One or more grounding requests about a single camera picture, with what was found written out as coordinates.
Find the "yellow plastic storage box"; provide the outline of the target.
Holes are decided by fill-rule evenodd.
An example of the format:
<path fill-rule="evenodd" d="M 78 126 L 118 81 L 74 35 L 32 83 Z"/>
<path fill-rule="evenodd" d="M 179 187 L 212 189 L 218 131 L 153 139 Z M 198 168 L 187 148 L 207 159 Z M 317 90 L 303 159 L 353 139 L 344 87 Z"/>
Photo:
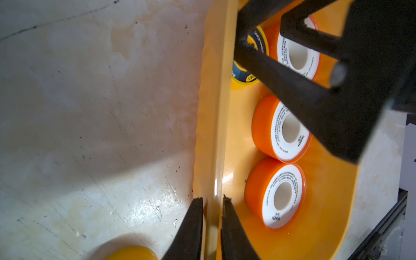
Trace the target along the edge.
<path fill-rule="evenodd" d="M 298 161 L 305 200 L 294 220 L 271 230 L 244 202 L 246 179 L 264 155 L 251 137 L 251 119 L 269 93 L 264 85 L 238 87 L 230 76 L 232 34 L 244 1 L 213 1 L 205 20 L 193 195 L 205 207 L 202 258 L 219 260 L 223 197 L 229 197 L 249 241 L 263 260 L 332 260 L 351 220 L 356 165 L 332 156 L 316 139 Z"/>

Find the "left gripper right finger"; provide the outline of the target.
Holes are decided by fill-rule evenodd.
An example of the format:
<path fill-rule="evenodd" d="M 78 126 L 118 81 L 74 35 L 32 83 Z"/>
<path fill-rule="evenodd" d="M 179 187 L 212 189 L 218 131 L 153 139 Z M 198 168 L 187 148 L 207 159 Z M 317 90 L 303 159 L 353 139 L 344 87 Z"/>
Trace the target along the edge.
<path fill-rule="evenodd" d="M 238 218 L 231 198 L 223 198 L 221 228 L 221 251 L 223 260 L 259 260 Z"/>

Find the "yellow black tape roll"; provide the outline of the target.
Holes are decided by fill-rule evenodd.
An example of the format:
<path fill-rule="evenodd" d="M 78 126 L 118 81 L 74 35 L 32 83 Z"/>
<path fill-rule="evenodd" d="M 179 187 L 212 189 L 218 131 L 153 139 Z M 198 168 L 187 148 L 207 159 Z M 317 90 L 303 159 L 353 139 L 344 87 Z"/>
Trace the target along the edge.
<path fill-rule="evenodd" d="M 247 42 L 253 45 L 254 48 L 266 56 L 269 56 L 269 45 L 267 37 L 261 26 L 257 26 L 254 31 L 251 31 L 247 36 Z M 243 68 L 236 61 L 232 64 L 232 90 L 242 89 L 244 87 L 254 86 L 259 82 L 253 74 Z"/>

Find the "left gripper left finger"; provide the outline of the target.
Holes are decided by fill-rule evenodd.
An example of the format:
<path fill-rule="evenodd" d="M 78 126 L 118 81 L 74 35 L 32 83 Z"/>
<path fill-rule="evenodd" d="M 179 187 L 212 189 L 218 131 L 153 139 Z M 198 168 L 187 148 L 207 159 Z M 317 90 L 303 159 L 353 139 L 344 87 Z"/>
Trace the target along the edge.
<path fill-rule="evenodd" d="M 163 260 L 200 260 L 203 238 L 203 198 L 192 200 Z"/>

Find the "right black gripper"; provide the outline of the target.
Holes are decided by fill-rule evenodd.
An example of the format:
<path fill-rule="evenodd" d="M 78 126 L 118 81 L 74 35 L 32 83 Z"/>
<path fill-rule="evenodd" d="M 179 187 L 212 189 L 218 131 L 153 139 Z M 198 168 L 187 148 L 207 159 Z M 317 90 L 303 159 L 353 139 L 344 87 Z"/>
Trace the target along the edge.
<path fill-rule="evenodd" d="M 303 1 L 282 15 L 283 37 L 345 65 L 346 76 L 333 90 L 260 53 L 245 39 L 290 3 L 248 1 L 237 16 L 234 59 L 281 100 L 333 156 L 356 164 L 381 112 L 416 89 L 416 3 L 355 1 L 342 40 L 304 24 L 333 1 Z"/>

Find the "orange white sealing tape roll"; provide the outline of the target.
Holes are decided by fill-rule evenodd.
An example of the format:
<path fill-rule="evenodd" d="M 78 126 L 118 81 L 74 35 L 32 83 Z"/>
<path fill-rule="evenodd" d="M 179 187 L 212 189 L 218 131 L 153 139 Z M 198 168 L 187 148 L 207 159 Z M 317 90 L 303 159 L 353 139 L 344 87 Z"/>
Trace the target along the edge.
<path fill-rule="evenodd" d="M 294 219 L 306 190 L 306 178 L 300 166 L 264 158 L 248 176 L 244 200 L 250 212 L 267 228 L 277 230 Z"/>
<path fill-rule="evenodd" d="M 305 78 L 313 81 L 316 79 L 321 57 L 319 52 L 283 37 L 279 22 L 267 27 L 265 35 L 269 45 L 269 56 L 272 59 Z"/>
<path fill-rule="evenodd" d="M 274 95 L 268 95 L 255 108 L 251 133 L 254 144 L 264 154 L 283 163 L 300 160 L 313 135 Z"/>

